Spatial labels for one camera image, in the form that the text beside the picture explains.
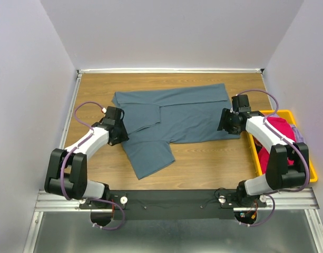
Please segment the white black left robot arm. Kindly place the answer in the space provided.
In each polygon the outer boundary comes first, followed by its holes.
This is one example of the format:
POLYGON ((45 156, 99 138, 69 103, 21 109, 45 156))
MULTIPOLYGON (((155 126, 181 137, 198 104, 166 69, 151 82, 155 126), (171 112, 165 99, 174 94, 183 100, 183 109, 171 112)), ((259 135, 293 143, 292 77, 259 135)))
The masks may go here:
POLYGON ((104 116, 89 128, 86 135, 73 145, 51 152, 44 189, 67 200, 91 199, 98 208, 110 201, 108 184, 92 181, 87 176, 88 160, 103 146, 114 146, 129 139, 124 125, 124 111, 109 106, 104 116))

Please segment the teal blue t-shirt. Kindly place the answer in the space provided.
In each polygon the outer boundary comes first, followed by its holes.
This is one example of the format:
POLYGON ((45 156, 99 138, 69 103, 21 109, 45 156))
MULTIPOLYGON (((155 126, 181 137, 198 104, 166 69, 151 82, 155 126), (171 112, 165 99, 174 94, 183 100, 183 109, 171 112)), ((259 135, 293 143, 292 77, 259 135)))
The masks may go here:
POLYGON ((238 139, 217 129, 222 110, 231 108, 224 84, 115 92, 112 102, 124 111, 129 140, 122 147, 138 179, 175 161, 171 143, 238 139))

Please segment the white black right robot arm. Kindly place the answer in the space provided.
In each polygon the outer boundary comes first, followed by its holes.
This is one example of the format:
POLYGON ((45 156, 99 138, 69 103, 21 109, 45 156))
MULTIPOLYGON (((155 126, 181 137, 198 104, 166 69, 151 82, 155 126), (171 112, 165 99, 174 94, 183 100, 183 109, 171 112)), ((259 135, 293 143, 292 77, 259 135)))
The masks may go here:
POLYGON ((219 131, 250 133, 269 153, 265 173, 237 186, 234 197, 243 207, 266 193, 301 191, 310 182, 308 146, 287 137, 269 122, 269 117, 252 110, 245 94, 233 96, 232 108, 222 110, 219 131))

